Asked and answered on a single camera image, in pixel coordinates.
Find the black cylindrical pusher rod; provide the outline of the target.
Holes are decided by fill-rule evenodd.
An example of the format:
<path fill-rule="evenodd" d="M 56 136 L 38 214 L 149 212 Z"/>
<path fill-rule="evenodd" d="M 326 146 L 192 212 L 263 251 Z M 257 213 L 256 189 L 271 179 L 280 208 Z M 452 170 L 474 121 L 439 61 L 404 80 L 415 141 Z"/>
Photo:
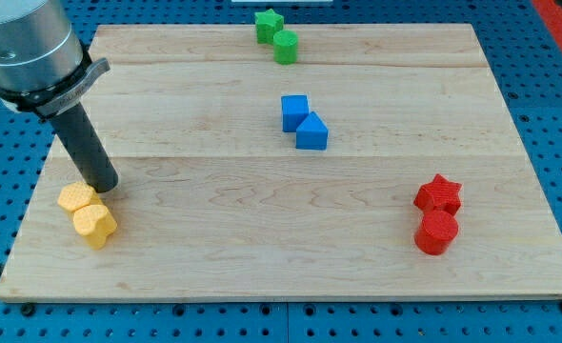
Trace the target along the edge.
<path fill-rule="evenodd" d="M 57 114 L 50 123 L 88 185 L 98 193 L 117 186 L 118 174 L 80 103 Z"/>

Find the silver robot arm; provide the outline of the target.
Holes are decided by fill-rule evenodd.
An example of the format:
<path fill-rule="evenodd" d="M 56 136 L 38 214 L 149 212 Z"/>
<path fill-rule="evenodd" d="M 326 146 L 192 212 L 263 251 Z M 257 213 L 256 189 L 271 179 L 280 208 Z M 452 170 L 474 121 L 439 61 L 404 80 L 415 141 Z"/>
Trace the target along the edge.
<path fill-rule="evenodd" d="M 118 174 L 82 97 L 110 70 L 94 60 L 56 0 L 0 0 L 0 98 L 51 124 L 85 182 L 108 192 Z"/>

